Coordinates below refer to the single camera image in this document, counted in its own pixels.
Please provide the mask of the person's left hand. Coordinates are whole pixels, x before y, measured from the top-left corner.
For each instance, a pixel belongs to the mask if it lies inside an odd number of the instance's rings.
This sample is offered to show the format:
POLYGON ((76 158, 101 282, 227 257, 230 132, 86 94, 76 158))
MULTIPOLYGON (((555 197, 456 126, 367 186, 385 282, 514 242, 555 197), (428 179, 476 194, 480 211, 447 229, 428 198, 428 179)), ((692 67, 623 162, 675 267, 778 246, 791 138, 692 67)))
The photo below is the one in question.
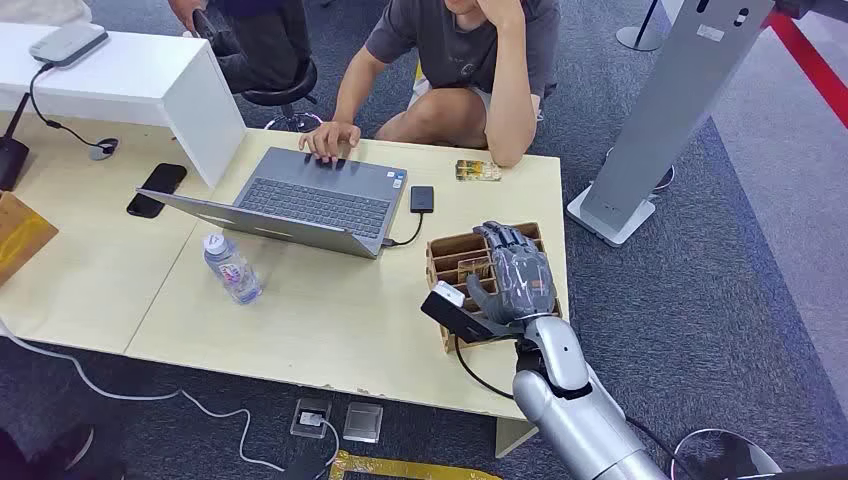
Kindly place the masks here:
POLYGON ((525 14, 520 0, 477 0, 476 3, 487 20, 498 30, 525 25, 525 14))

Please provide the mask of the person's right hand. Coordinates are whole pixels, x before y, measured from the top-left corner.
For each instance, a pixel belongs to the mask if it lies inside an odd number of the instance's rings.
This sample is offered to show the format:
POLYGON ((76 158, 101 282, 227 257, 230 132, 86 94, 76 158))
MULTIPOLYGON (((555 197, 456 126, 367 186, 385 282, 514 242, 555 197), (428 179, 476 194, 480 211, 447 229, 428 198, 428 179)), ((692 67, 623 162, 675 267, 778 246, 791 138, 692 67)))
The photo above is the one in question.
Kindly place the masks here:
POLYGON ((299 138, 298 149, 308 152, 323 164, 335 166, 358 145, 359 127, 345 122, 328 121, 299 138))

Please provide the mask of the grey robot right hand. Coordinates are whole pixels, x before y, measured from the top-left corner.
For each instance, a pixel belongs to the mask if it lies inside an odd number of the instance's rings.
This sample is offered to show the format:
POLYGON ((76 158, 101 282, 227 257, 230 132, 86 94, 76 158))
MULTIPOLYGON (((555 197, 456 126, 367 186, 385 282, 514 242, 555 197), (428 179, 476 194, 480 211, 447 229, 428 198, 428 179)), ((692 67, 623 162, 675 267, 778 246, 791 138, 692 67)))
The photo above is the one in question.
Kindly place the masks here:
POLYGON ((546 255, 518 229, 486 221, 473 228, 490 249, 497 292, 483 289, 479 276, 466 277, 468 292, 486 318, 500 325, 550 315, 556 289, 546 255))

